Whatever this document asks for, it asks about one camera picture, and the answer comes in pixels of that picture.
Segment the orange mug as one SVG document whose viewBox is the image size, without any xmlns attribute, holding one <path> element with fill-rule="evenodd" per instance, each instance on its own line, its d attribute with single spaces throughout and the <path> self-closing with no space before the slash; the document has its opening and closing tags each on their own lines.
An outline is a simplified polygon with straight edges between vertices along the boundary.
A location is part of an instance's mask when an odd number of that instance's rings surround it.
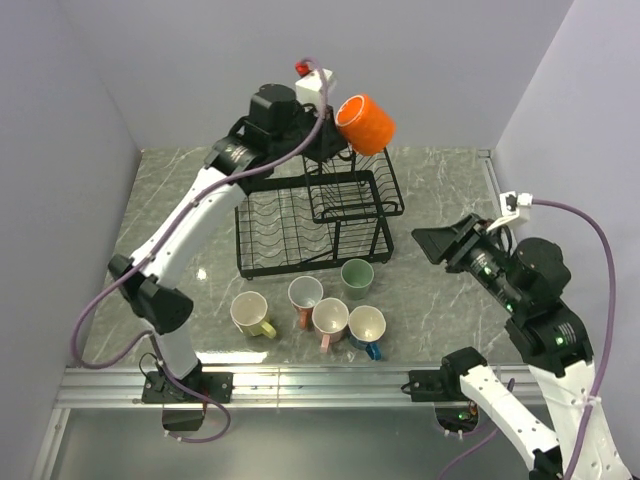
<svg viewBox="0 0 640 480">
<path fill-rule="evenodd" d="M 366 94 L 348 98 L 338 109 L 335 124 L 353 149 L 363 156 L 384 150 L 396 131 L 394 120 Z"/>
</svg>

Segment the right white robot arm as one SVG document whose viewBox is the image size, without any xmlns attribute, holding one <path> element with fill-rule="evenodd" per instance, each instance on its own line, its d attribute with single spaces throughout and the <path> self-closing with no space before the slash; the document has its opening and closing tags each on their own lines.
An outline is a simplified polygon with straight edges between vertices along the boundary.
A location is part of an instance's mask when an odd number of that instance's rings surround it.
<svg viewBox="0 0 640 480">
<path fill-rule="evenodd" d="M 484 410 L 532 479 L 632 478 L 592 390 L 596 369 L 586 327 L 561 298 L 571 279 L 561 248 L 530 237 L 508 253 L 486 225 L 470 214 L 411 235 L 432 264 L 470 274 L 508 312 L 505 330 L 539 386 L 553 425 L 541 423 L 472 347 L 443 358 L 442 391 Z"/>
</svg>

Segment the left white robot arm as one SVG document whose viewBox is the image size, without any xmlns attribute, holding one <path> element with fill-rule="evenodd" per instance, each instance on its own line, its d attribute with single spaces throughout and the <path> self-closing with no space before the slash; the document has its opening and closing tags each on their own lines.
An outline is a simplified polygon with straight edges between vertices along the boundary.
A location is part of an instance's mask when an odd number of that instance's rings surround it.
<svg viewBox="0 0 640 480">
<path fill-rule="evenodd" d="M 177 285 L 192 257 L 261 180 L 306 153 L 328 120 L 331 89 L 322 84 L 265 84 L 249 112 L 216 141 L 190 189 L 156 232 L 130 256 L 115 255 L 109 273 L 133 313 L 151 328 L 165 388 L 189 402 L 202 388 L 202 364 L 188 319 L 194 303 Z"/>
</svg>

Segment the blue mug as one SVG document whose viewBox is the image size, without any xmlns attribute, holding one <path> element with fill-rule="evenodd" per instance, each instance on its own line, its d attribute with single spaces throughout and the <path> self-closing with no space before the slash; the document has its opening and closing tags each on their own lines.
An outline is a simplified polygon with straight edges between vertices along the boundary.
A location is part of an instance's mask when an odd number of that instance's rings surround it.
<svg viewBox="0 0 640 480">
<path fill-rule="evenodd" d="M 383 313 L 373 306 L 361 305 L 349 315 L 349 342 L 358 349 L 365 351 L 373 361 L 380 361 L 380 339 L 386 332 L 386 319 Z"/>
</svg>

